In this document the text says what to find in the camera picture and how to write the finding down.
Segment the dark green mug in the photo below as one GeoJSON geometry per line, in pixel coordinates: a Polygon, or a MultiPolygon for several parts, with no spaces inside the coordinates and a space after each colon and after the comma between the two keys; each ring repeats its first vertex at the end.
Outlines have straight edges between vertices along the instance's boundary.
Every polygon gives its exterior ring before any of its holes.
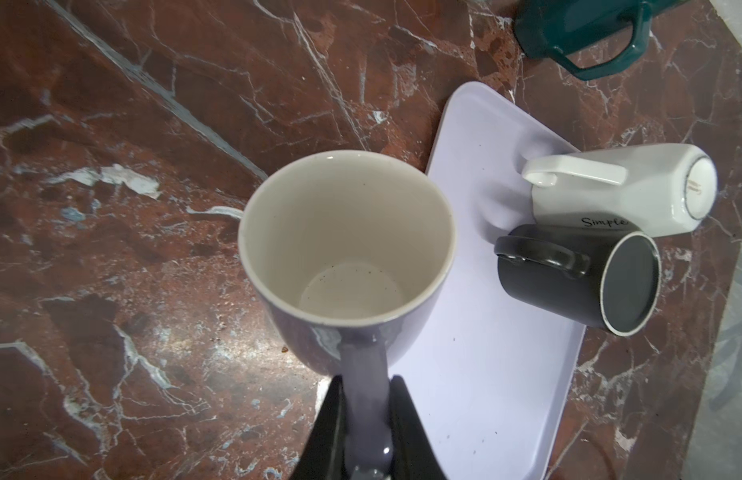
{"type": "Polygon", "coordinates": [[[595,80],[631,67],[648,48],[653,19],[682,4],[677,0],[522,1],[514,34],[527,57],[549,58],[582,81],[595,80]],[[584,68],[569,59],[626,28],[631,30],[629,43],[611,60],[584,68]]]}

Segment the white octagonal mug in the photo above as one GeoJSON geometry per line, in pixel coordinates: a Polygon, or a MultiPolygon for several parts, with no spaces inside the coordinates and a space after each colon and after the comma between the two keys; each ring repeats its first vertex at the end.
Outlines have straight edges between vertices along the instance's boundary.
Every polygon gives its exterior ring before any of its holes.
{"type": "Polygon", "coordinates": [[[646,144],[526,162],[537,223],[635,230],[650,237],[691,233],[718,192],[712,159],[690,144],[646,144]]]}

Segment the black mug white rim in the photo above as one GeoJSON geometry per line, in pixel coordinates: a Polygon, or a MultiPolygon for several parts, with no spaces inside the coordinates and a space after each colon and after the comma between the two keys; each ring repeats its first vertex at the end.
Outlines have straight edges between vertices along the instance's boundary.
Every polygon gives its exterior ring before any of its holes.
{"type": "Polygon", "coordinates": [[[615,336],[649,321],[661,289],[661,255],[640,230],[521,225],[494,243],[512,298],[615,336]]]}

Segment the lavender purple mug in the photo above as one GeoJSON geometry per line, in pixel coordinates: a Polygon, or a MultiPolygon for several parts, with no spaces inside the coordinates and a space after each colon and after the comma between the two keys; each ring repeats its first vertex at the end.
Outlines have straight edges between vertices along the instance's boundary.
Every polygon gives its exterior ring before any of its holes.
{"type": "Polygon", "coordinates": [[[337,150],[294,161],[246,205],[239,256],[269,320],[309,369],[339,377],[349,475],[392,471],[388,368],[429,319],[457,230],[440,189],[391,157],[337,150]]]}

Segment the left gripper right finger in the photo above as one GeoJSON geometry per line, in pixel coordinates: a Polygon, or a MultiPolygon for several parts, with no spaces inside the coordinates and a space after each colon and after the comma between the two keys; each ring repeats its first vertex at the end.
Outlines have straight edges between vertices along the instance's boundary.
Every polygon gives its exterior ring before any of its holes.
{"type": "Polygon", "coordinates": [[[404,379],[393,376],[389,396],[393,443],[391,479],[446,480],[404,379]]]}

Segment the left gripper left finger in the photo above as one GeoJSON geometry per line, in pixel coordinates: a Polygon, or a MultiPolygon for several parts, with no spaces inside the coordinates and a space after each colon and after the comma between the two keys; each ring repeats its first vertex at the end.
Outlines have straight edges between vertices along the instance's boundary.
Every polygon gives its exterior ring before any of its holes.
{"type": "Polygon", "coordinates": [[[345,480],[346,401],[341,376],[332,378],[291,480],[345,480]]]}

